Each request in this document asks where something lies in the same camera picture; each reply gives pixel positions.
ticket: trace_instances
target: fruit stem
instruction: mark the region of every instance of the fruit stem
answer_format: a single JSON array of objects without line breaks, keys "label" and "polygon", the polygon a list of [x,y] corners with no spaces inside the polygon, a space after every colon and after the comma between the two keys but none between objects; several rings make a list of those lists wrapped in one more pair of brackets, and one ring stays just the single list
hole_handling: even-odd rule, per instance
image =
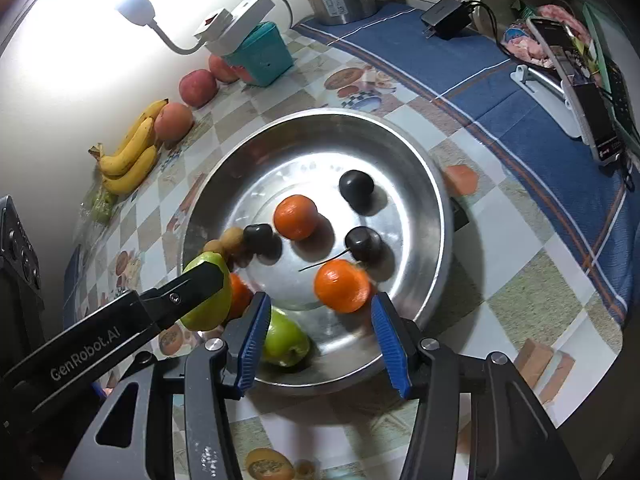
[{"label": "fruit stem", "polygon": [[342,256],[344,253],[347,253],[347,252],[349,252],[349,250],[345,249],[341,253],[336,254],[335,256],[332,256],[331,258],[325,260],[324,262],[318,262],[316,264],[309,265],[308,267],[304,267],[303,269],[300,269],[298,272],[302,272],[303,270],[311,269],[312,267],[317,267],[318,265],[325,264],[327,262],[330,262],[331,260],[335,260],[336,258],[338,258],[339,256]]},{"label": "fruit stem", "polygon": [[98,143],[97,146],[90,147],[88,151],[89,151],[89,155],[91,155],[98,162],[100,162],[100,159],[104,155],[104,149],[100,142]]}]

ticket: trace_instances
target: red apple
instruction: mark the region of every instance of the red apple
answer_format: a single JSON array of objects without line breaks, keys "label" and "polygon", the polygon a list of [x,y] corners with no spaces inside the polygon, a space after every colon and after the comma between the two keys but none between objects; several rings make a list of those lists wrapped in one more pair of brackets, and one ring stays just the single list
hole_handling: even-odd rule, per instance
[{"label": "red apple", "polygon": [[201,68],[184,76],[180,80],[178,91],[185,103],[200,108],[216,96],[218,83],[211,72]]}]

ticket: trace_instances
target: wall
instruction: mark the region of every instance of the wall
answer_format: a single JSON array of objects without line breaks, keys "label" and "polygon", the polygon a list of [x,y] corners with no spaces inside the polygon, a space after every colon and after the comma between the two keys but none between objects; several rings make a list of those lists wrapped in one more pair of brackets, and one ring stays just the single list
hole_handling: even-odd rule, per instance
[{"label": "wall", "polygon": [[[87,149],[112,150],[149,102],[178,100],[178,81],[206,67],[207,53],[169,51],[147,27],[126,21],[117,0],[39,0],[0,57],[0,196],[14,197],[40,260],[51,336],[62,327],[62,278],[71,256],[79,202],[95,161]],[[204,14],[241,0],[151,0],[156,21],[180,46]],[[307,0],[289,0],[295,19]],[[268,19],[288,14],[276,3]]]}]

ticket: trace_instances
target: checkered tablecloth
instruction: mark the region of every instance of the checkered tablecloth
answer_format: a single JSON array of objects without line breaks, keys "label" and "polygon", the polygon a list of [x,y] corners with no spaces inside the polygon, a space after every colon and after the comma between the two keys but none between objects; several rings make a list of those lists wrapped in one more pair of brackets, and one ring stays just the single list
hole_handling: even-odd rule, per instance
[{"label": "checkered tablecloth", "polygon": [[[193,195],[217,161],[246,136],[286,114],[322,106],[364,110],[400,126],[442,168],[470,223],[454,235],[454,257],[429,335],[463,354],[499,350],[511,359],[526,338],[575,359],[564,386],[546,404],[556,424],[584,400],[622,346],[622,334],[593,285],[546,217],[510,172],[455,119],[387,74],[289,31],[295,66],[268,88],[236,82],[196,110],[196,125],[164,152],[148,179],[121,203],[108,229],[85,254],[74,293],[81,319],[124,290],[143,291],[177,275],[178,238]],[[146,349],[164,357],[198,339],[179,325]],[[131,358],[102,381],[117,382]],[[536,392],[544,384],[536,386]],[[397,478],[416,402],[403,402],[380,374],[342,392],[290,398],[258,385],[228,404],[239,463],[255,447],[292,462],[316,463],[318,478]],[[461,402],[461,420],[470,405]],[[187,478],[182,399],[174,402],[177,478]],[[459,454],[456,475],[466,478]]]}]

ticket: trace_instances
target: banana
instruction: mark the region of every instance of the banana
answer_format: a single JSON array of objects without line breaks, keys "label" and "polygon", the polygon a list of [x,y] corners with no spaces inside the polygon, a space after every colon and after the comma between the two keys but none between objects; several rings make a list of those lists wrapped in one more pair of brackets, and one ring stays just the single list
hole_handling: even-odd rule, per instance
[{"label": "banana", "polygon": [[138,160],[138,157],[153,143],[154,119],[147,117],[136,130],[124,149],[117,155],[100,158],[100,171],[105,176],[120,176]]},{"label": "banana", "polygon": [[102,185],[104,189],[116,195],[128,195],[131,193],[142,183],[153,168],[156,163],[157,153],[158,150],[156,150],[155,146],[149,146],[123,176],[110,178],[103,175]]},{"label": "banana", "polygon": [[140,124],[142,124],[142,121],[144,121],[148,117],[151,117],[153,120],[156,120],[158,118],[158,115],[160,114],[160,110],[162,110],[162,108],[164,108],[164,105],[167,104],[168,102],[169,102],[169,99],[160,99],[159,101],[152,102],[148,107],[146,107],[145,110],[131,125],[131,127],[127,131],[127,135],[124,136],[124,139],[122,139],[122,141],[120,142],[120,145],[118,146],[116,151],[113,152],[112,156],[119,155],[122,152],[122,150],[124,150],[126,145],[133,138],[133,135],[136,133],[136,131],[140,127]]}]

